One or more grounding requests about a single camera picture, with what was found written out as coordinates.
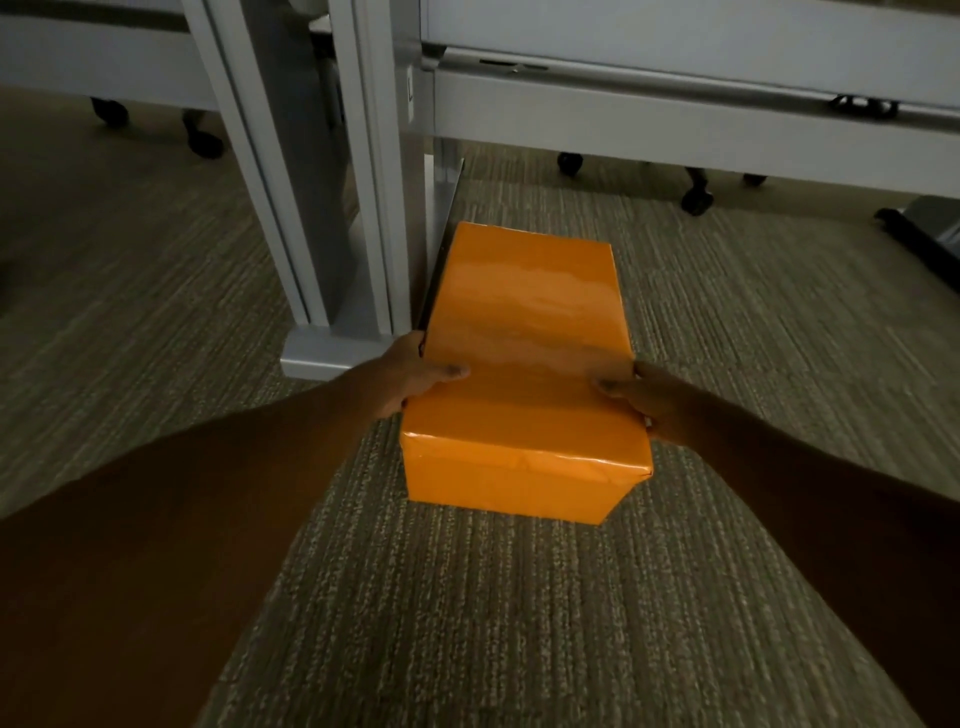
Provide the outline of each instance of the person's left arm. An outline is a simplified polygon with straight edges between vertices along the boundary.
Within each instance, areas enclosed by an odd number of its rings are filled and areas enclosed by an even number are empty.
[[[136,449],[0,522],[0,725],[186,726],[371,423],[464,376],[380,359]]]

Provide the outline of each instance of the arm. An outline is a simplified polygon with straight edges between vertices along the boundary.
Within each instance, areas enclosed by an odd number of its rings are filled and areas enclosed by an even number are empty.
[[[754,512],[931,726],[960,682],[960,503],[806,445],[649,364],[600,382]]]
[[[371,423],[466,373],[420,359],[421,340],[136,449],[0,522],[0,725],[191,725]]]

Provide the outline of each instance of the glossy orange surface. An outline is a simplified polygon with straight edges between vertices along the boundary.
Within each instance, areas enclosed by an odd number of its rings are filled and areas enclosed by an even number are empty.
[[[600,523],[652,474],[642,420],[590,385],[634,360],[606,243],[461,223],[423,355],[470,376],[407,405],[412,500]]]

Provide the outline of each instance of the person's right hand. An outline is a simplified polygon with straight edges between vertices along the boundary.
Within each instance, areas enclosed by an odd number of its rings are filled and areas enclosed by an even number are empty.
[[[689,446],[699,422],[712,406],[722,402],[710,392],[643,361],[635,362],[632,379],[596,379],[594,384],[608,397],[626,400],[648,418],[651,437],[674,445]]]

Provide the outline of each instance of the orange box lid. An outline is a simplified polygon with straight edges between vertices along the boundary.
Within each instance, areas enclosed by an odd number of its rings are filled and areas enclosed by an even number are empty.
[[[641,418],[590,384],[633,371],[610,245],[461,223],[423,355],[470,376],[408,403],[405,453],[621,484],[653,471]]]

